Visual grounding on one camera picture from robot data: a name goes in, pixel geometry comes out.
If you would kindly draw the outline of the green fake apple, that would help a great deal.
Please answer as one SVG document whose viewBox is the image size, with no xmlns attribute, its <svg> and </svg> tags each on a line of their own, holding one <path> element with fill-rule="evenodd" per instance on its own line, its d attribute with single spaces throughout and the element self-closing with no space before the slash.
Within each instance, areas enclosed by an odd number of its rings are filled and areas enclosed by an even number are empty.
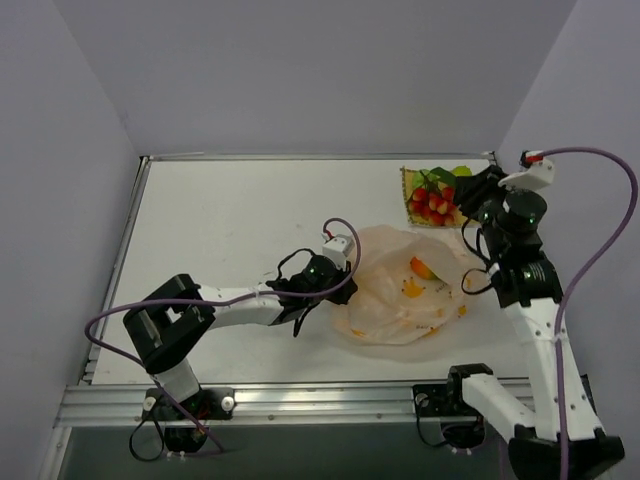
<svg viewBox="0 0 640 480">
<path fill-rule="evenodd" d="M 451 173 L 456 177 L 468 177 L 473 175 L 473 172 L 471 171 L 471 169 L 466 165 L 460 165 L 453 168 L 451 170 Z"/>
</svg>

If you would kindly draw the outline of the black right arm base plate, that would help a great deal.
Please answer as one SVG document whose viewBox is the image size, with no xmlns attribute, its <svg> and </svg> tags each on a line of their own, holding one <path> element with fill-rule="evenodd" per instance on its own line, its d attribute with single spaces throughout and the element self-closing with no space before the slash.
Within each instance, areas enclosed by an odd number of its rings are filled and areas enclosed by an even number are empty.
<svg viewBox="0 0 640 480">
<path fill-rule="evenodd" d="M 414 411 L 419 418 L 475 415 L 475 410 L 463 402 L 461 395 L 445 383 L 415 384 L 412 395 Z"/>
</svg>

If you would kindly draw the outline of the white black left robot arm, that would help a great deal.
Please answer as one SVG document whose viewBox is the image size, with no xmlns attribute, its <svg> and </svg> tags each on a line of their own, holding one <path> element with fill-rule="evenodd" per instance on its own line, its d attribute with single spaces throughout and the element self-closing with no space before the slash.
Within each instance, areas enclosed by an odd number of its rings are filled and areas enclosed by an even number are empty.
<svg viewBox="0 0 640 480">
<path fill-rule="evenodd" d="M 190 275 L 179 274 L 147 299 L 211 300 L 218 304 L 139 307 L 125 314 L 123 324 L 144 369 L 167 392 L 166 408 L 179 419 L 190 419 L 200 411 L 202 395 L 187 355 L 207 331 L 291 322 L 297 336 L 307 315 L 321 302 L 348 303 L 357 292 L 349 277 L 351 271 L 348 260 L 337 265 L 314 254 L 301 272 L 289 278 L 279 276 L 259 285 L 255 292 L 204 287 Z"/>
</svg>

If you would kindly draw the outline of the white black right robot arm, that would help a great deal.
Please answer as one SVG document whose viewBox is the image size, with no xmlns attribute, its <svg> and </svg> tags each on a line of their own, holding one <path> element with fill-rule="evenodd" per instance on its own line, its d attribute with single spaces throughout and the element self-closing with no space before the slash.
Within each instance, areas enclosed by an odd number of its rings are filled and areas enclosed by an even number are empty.
<svg viewBox="0 0 640 480">
<path fill-rule="evenodd" d="M 487 250 L 471 248 L 488 289 L 512 322 L 527 366 L 532 408 L 485 364 L 453 366 L 444 400 L 474 410 L 507 444 L 519 479 L 596 479 L 623 460 L 622 440 L 596 414 L 573 357 L 562 306 L 568 298 L 537 233 L 547 210 L 531 172 L 507 175 L 496 165 L 457 181 L 454 204 L 478 223 Z"/>
</svg>

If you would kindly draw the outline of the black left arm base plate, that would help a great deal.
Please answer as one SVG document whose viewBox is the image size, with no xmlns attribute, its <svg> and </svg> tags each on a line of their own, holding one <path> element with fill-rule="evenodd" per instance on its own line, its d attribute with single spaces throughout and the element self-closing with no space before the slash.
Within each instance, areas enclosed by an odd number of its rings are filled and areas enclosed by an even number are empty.
<svg viewBox="0 0 640 480">
<path fill-rule="evenodd" d="M 230 420 L 235 405 L 235 392 L 228 387 L 203 388 L 181 403 L 181 406 L 199 421 Z M 154 413 L 160 421 L 186 419 L 157 388 L 146 391 L 142 412 Z"/>
</svg>

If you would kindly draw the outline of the orange green fake mango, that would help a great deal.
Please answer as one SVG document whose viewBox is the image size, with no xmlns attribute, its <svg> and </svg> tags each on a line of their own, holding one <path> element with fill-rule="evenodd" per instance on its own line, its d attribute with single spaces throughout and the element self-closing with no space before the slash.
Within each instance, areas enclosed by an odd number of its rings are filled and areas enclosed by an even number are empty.
<svg viewBox="0 0 640 480">
<path fill-rule="evenodd" d="M 419 278 L 426 281 L 437 281 L 439 277 L 418 257 L 414 256 L 409 262 L 411 271 Z"/>
</svg>

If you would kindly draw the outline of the translucent printed plastic bag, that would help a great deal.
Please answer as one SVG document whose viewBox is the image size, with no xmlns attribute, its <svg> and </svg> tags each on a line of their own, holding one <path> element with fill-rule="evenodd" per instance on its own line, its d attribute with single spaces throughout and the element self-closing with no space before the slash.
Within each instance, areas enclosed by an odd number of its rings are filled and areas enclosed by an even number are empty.
<svg viewBox="0 0 640 480">
<path fill-rule="evenodd" d="M 482 313 L 463 292 L 484 286 L 480 261 L 450 228 L 410 231 L 376 225 L 358 231 L 361 259 L 353 277 L 358 291 L 331 308 L 334 343 L 363 356 L 399 359 L 414 347 L 432 350 L 452 326 Z M 410 269 L 412 257 L 438 277 L 426 281 Z"/>
</svg>

